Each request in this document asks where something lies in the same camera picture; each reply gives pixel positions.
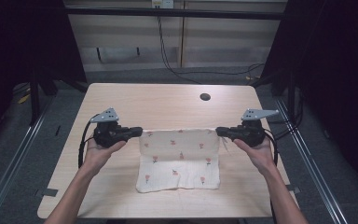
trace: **power outlet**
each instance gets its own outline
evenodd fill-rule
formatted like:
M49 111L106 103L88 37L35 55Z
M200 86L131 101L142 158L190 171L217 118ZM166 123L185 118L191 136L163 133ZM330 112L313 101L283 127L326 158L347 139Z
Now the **power outlet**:
M173 0L162 0L163 8L173 8Z
M162 8L162 0L152 0L152 8Z

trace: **table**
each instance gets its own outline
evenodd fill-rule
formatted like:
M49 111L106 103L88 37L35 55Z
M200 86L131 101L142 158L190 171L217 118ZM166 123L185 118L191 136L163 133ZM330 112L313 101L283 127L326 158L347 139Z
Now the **table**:
M202 101L200 95L211 95ZM112 106L126 127L147 130L216 128L241 124L246 108L260 109L255 89L244 86L92 84L78 111L62 150L38 215L46 218L61 199L77 171L77 153L87 122ZM265 119L263 126L269 128ZM89 126L91 135L95 124ZM220 189L177 189L139 193L135 184L139 170L139 140L132 138L92 180L80 207L79 217L100 218L192 218L270 217L269 193L263 176L247 155L229 139L220 141ZM287 174L279 161L283 180Z

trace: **white cloth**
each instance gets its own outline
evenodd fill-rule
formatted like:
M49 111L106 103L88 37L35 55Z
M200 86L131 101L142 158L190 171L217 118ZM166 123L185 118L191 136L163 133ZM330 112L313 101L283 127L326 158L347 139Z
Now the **white cloth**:
M220 138L215 130L144 131L136 189L218 189Z

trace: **gray mounting plate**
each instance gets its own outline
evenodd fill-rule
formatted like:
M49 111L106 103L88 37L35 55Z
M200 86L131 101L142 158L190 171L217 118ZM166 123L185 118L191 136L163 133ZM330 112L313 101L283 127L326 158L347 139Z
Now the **gray mounting plate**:
M279 110L247 109L242 115L242 120L257 120L279 114Z
M98 122L110 122L110 121L118 121L118 115L114 108L110 107L105 110L103 113L95 116L89 122L90 123L98 123Z

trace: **black horizontal bar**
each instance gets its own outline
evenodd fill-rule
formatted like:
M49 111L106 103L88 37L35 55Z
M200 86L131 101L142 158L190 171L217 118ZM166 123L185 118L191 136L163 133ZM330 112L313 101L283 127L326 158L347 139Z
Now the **black horizontal bar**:
M211 11L194 9L167 8L131 8L131 7L66 7L67 14L75 15L118 15L118 16L158 16L158 17L191 17L191 18L222 18L280 21L286 18L279 12L248 12L248 11Z

